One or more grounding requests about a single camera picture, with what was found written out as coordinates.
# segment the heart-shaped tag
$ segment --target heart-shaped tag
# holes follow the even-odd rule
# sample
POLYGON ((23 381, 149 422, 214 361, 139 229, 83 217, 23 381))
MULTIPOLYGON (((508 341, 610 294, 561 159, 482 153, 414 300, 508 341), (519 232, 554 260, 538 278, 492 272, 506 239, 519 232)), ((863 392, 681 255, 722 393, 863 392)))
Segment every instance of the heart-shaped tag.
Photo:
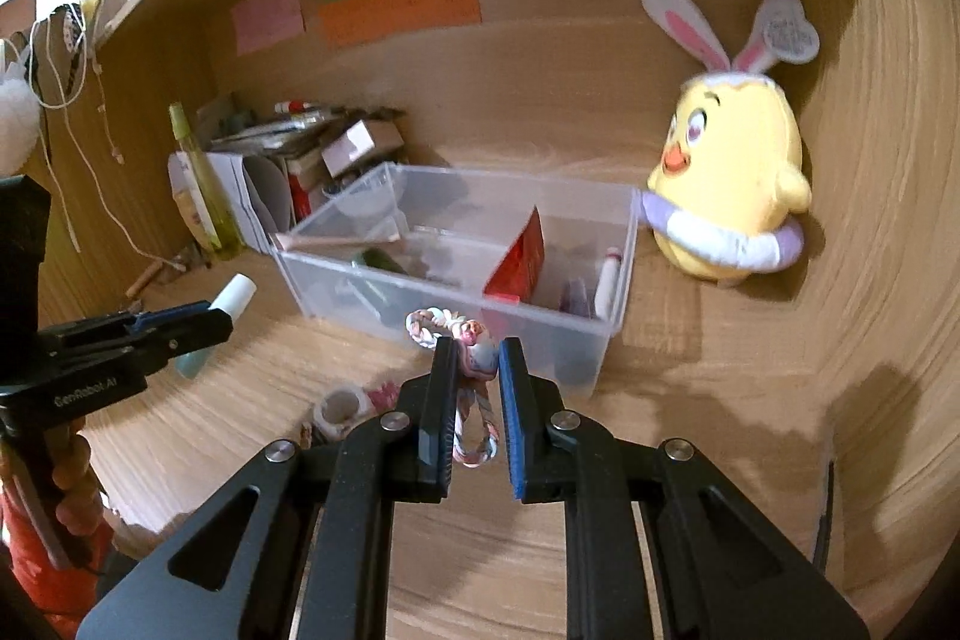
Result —
POLYGON ((803 16, 803 7, 799 15, 784 14, 780 10, 763 28, 763 42, 779 60, 785 63, 809 63, 820 51, 820 38, 816 28, 803 16))

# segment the metal screw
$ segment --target metal screw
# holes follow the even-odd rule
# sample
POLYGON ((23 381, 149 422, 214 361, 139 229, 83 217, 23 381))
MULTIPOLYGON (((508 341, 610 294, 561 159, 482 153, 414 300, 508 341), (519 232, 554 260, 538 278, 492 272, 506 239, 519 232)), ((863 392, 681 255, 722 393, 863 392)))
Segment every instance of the metal screw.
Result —
POLYGON ((560 413, 550 416, 550 425, 560 432, 572 432, 580 426, 580 417, 573 410, 561 410, 560 413))
POLYGON ((282 464, 294 458, 294 453, 296 453, 296 445, 289 439, 275 439, 267 446, 267 450, 264 451, 263 455, 267 456, 267 461, 282 464))
POLYGON ((668 439, 666 441, 664 451, 666 451, 666 455, 670 456, 673 461, 690 461, 694 453, 697 452, 697 449, 685 439, 675 437, 674 439, 668 439))
POLYGON ((384 413, 380 418, 380 426, 388 432, 402 432, 410 426, 410 416, 396 410, 392 413, 384 413))

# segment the orange sticky note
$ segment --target orange sticky note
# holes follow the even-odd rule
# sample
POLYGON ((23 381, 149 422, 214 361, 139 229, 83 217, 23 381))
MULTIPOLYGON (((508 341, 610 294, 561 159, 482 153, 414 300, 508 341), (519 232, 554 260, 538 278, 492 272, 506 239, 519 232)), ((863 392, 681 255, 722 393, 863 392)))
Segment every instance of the orange sticky note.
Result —
POLYGON ((334 47, 424 28, 481 23, 480 0, 342 0, 320 8, 323 33, 334 47))

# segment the plush duck beak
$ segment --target plush duck beak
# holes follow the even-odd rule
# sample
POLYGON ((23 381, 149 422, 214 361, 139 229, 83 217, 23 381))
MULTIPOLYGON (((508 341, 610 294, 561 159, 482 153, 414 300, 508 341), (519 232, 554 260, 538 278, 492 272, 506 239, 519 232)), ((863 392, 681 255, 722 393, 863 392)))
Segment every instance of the plush duck beak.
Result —
POLYGON ((680 149, 680 143, 676 143, 664 150, 662 163, 664 164, 664 171, 668 175, 679 175, 686 172, 686 169, 690 166, 690 156, 680 149))

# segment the wooden stick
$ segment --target wooden stick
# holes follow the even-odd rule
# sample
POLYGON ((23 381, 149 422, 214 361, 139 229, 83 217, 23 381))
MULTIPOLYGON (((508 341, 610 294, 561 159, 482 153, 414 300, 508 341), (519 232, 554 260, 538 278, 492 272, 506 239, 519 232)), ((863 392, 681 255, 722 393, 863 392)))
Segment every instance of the wooden stick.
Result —
POLYGON ((127 298, 136 299, 136 297, 140 295, 141 290, 144 290, 150 283, 150 280, 157 277, 157 274, 160 274, 160 269, 162 268, 162 261, 154 261, 151 263, 150 266, 144 269, 143 274, 133 281, 133 285, 127 289, 127 298))

